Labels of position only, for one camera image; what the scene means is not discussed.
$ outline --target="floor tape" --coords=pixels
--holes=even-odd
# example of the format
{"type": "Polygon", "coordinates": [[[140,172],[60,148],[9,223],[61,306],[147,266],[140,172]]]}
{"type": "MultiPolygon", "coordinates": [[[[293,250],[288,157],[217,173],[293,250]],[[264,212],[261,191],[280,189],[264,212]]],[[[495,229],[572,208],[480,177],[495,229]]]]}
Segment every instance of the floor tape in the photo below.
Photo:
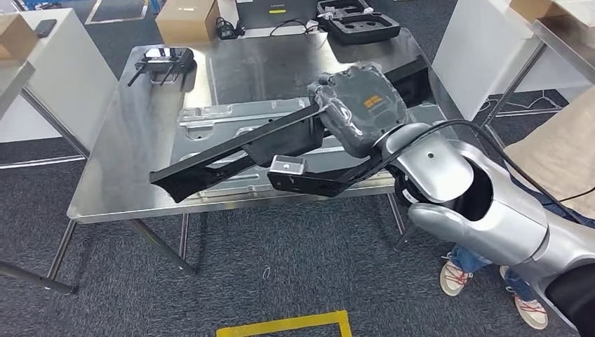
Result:
{"type": "Polygon", "coordinates": [[[143,19],[145,19],[145,16],[147,14],[147,9],[149,7],[149,0],[143,0],[143,5],[142,5],[142,9],[140,11],[140,16],[138,16],[136,18],[122,18],[122,19],[109,19],[109,20],[93,21],[93,16],[95,16],[95,13],[99,9],[99,6],[101,6],[101,1],[102,0],[95,0],[95,4],[93,5],[93,8],[91,9],[89,16],[87,17],[87,20],[85,20],[85,25],[100,25],[100,24],[104,24],[104,23],[143,20],[143,19]]]}
{"type": "Polygon", "coordinates": [[[277,321],[233,326],[217,330],[217,337],[247,337],[258,336],[265,333],[274,333],[279,331],[296,330],[310,326],[319,326],[327,324],[339,324],[341,337],[352,337],[352,330],[349,327],[347,311],[335,311],[320,315],[301,316],[277,321]]]}

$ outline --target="white table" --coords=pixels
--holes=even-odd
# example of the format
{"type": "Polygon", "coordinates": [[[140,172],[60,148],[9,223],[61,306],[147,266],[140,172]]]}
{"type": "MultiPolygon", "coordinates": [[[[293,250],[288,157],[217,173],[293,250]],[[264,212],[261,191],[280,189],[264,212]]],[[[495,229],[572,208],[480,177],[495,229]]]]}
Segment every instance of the white table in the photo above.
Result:
{"type": "MultiPolygon", "coordinates": [[[[25,87],[91,150],[116,90],[116,77],[72,9],[20,14],[33,29],[45,19],[58,21],[27,57],[35,73],[25,87]]],[[[61,136],[21,98],[3,100],[0,105],[7,103],[12,105],[0,120],[0,143],[61,136]]]]}
{"type": "MultiPolygon", "coordinates": [[[[433,67],[463,116],[472,120],[489,95],[502,94],[541,44],[510,0],[459,0],[433,67]]],[[[514,92],[558,89],[567,100],[591,83],[545,48],[514,92]]]]}

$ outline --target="jeans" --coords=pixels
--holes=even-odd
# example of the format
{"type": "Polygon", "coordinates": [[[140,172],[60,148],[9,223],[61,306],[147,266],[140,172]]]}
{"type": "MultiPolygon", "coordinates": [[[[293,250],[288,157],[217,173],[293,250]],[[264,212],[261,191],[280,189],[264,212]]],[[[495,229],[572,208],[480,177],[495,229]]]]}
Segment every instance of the jeans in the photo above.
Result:
{"type": "MultiPolygon", "coordinates": [[[[541,204],[543,204],[544,208],[547,209],[548,211],[551,211],[552,213],[555,213],[556,215],[561,216],[562,218],[565,218],[565,219],[568,219],[571,221],[573,220],[573,219],[569,218],[568,214],[566,214],[564,211],[562,211],[562,209],[560,207],[558,207],[557,205],[555,205],[555,204],[547,205],[551,201],[543,194],[528,189],[526,186],[521,184],[519,181],[517,181],[513,177],[511,177],[511,179],[515,185],[519,186],[522,190],[524,190],[525,192],[534,196],[534,198],[536,198],[541,204]]],[[[573,214],[575,216],[577,216],[586,226],[589,226],[589,227],[595,229],[595,220],[594,219],[586,218],[574,211],[571,211],[571,212],[573,212],[573,214]]],[[[473,251],[470,251],[469,249],[467,249],[463,246],[460,246],[459,244],[457,244],[453,247],[453,250],[450,251],[449,256],[450,256],[450,261],[464,272],[475,272],[482,267],[492,264],[492,261],[488,260],[487,258],[484,258],[483,256],[480,256],[479,254],[477,254],[473,251]]],[[[521,300],[528,302],[530,300],[535,299],[533,296],[533,293],[531,293],[530,287],[527,284],[527,282],[523,281],[523,279],[519,276],[519,274],[516,274],[511,269],[508,269],[506,271],[506,274],[504,275],[504,281],[506,282],[506,284],[508,286],[510,286],[510,288],[516,293],[516,295],[521,300]]]]}

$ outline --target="table frame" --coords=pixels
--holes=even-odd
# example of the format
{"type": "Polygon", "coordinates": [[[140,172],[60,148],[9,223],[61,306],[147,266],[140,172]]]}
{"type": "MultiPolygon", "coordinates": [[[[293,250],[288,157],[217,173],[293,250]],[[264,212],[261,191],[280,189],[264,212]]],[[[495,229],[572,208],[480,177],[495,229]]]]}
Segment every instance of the table frame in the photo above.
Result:
{"type": "Polygon", "coordinates": [[[522,112],[502,112],[502,108],[508,103],[510,96],[523,83],[527,74],[541,58],[545,50],[550,47],[556,51],[566,62],[572,65],[588,81],[595,83],[595,51],[584,44],[581,44],[575,38],[577,28],[574,19],[570,16],[555,18],[538,19],[533,23],[531,30],[540,39],[539,44],[529,56],[523,67],[516,74],[510,85],[506,88],[502,97],[496,103],[496,106],[481,122],[481,127],[485,128],[492,135],[496,143],[504,149],[506,146],[493,128],[492,122],[497,117],[515,117],[526,114],[552,113],[559,112],[560,109],[541,109],[522,112]]]}

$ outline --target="black cable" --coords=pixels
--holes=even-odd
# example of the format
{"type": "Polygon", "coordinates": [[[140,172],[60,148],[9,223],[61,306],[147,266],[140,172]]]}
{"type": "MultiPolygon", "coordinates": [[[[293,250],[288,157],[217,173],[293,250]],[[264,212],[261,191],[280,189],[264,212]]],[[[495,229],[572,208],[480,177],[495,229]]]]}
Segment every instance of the black cable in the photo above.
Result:
{"type": "Polygon", "coordinates": [[[412,146],[414,146],[416,143],[418,143],[421,139],[426,138],[427,136],[433,134],[434,132],[436,132],[440,129],[443,129],[443,128],[446,128],[449,126],[455,126],[455,125],[463,125],[463,126],[467,126],[469,128],[472,128],[473,130],[475,130],[477,132],[477,134],[479,134],[486,142],[488,142],[488,144],[490,144],[490,146],[504,159],[504,161],[508,163],[508,165],[510,165],[516,172],[518,172],[521,175],[521,177],[525,178],[525,180],[527,180],[531,185],[535,186],[535,188],[537,188],[542,194],[544,194],[546,197],[548,197],[550,200],[552,200],[553,204],[560,207],[560,209],[562,209],[562,211],[564,211],[564,213],[568,214],[577,223],[583,225],[583,222],[572,211],[570,211],[568,208],[566,208],[561,202],[556,200],[556,198],[554,198],[548,191],[546,191],[541,185],[539,185],[527,173],[525,173],[525,171],[523,171],[519,167],[519,165],[517,165],[514,161],[512,161],[512,159],[510,159],[510,157],[508,157],[508,155],[504,152],[504,150],[502,150],[502,148],[500,148],[500,146],[493,140],[493,138],[488,133],[486,133],[479,125],[477,125],[471,121],[464,120],[464,119],[454,119],[454,120],[450,120],[450,121],[445,121],[443,123],[440,123],[438,125],[435,125],[429,129],[427,129],[426,131],[424,131],[423,133],[421,133],[420,135],[418,135],[417,137],[412,139],[409,143],[405,144],[403,147],[398,149],[395,153],[391,154],[386,159],[383,159],[376,167],[374,167],[371,171],[367,172],[367,174],[361,176],[360,178],[354,179],[352,184],[359,183],[359,182],[364,181],[364,180],[368,179],[369,177],[375,175],[382,168],[384,168],[386,165],[388,165],[388,163],[394,161],[397,157],[399,157],[401,154],[403,154],[403,152],[409,150],[412,146]]]}
{"type": "MultiPolygon", "coordinates": [[[[595,187],[593,187],[592,189],[590,189],[590,190],[588,190],[588,191],[586,191],[586,192],[579,193],[579,194],[577,194],[577,195],[573,195],[573,196],[571,196],[571,197],[568,197],[568,198],[562,199],[562,200],[560,200],[560,202],[565,202],[565,201],[568,201],[568,200],[572,200],[572,199],[580,198],[580,197],[582,197],[583,195],[591,194],[591,193],[593,193],[593,192],[595,192],[595,187]]],[[[549,202],[549,203],[547,203],[547,204],[543,204],[543,206],[550,206],[550,205],[553,205],[553,204],[554,204],[553,202],[549,202]]]]}
{"type": "Polygon", "coordinates": [[[297,22],[297,23],[299,23],[300,25],[302,25],[302,26],[304,27],[304,32],[303,32],[303,34],[304,34],[304,35],[308,35],[309,33],[311,33],[311,32],[312,32],[312,31],[310,30],[311,28],[313,28],[313,27],[317,27],[317,26],[318,26],[318,25],[316,25],[316,26],[312,26],[312,27],[308,28],[308,26],[306,26],[306,24],[305,24],[305,23],[303,23],[302,21],[299,21],[299,20],[296,20],[296,19],[285,20],[285,21],[281,22],[279,25],[277,25],[277,27],[275,27],[275,28],[274,28],[274,29],[271,31],[271,34],[269,34],[269,37],[275,37],[276,35],[273,35],[273,33],[275,33],[275,31],[277,31],[277,29],[279,29],[279,28],[281,28],[281,27],[283,27],[283,26],[285,26],[285,25],[287,25],[288,23],[291,23],[291,22],[297,22]]]}
{"type": "Polygon", "coordinates": [[[237,39],[246,33],[246,29],[241,25],[241,21],[238,20],[236,27],[234,27],[231,22],[222,17],[218,17],[215,20],[215,30],[221,40],[237,39]]]}

